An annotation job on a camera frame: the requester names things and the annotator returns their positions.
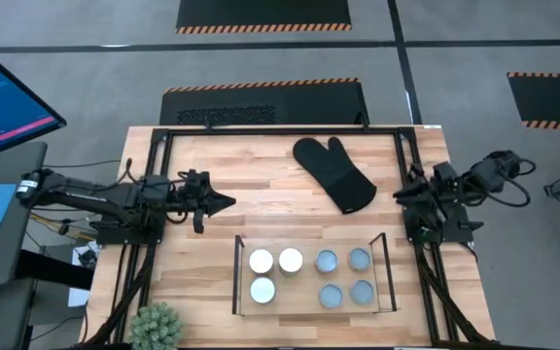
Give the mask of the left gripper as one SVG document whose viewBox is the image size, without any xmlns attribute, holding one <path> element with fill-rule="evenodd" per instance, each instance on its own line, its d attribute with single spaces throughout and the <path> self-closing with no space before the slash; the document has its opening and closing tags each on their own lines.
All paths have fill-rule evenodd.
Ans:
<svg viewBox="0 0 560 350">
<path fill-rule="evenodd" d="M 193 230 L 195 233 L 203 233 L 203 216 L 207 211 L 208 194 L 214 198 L 209 204 L 209 216 L 228 209 L 235 204 L 233 197 L 219 193 L 213 188 L 208 187 L 182 187 L 182 199 L 184 200 L 185 216 L 193 213 Z"/>
</svg>

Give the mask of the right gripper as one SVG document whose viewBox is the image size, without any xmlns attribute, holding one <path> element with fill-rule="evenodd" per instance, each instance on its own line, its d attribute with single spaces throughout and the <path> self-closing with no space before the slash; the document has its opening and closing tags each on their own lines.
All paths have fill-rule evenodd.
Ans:
<svg viewBox="0 0 560 350">
<path fill-rule="evenodd" d="M 457 199 L 457 175 L 432 176 L 426 180 L 428 208 L 430 211 L 439 214 L 449 214 L 456 204 Z M 425 199 L 417 197 L 425 190 L 423 184 L 409 186 L 394 193 L 394 196 L 411 196 L 399 197 L 396 202 L 403 207 L 411 207 L 424 205 Z"/>
</svg>

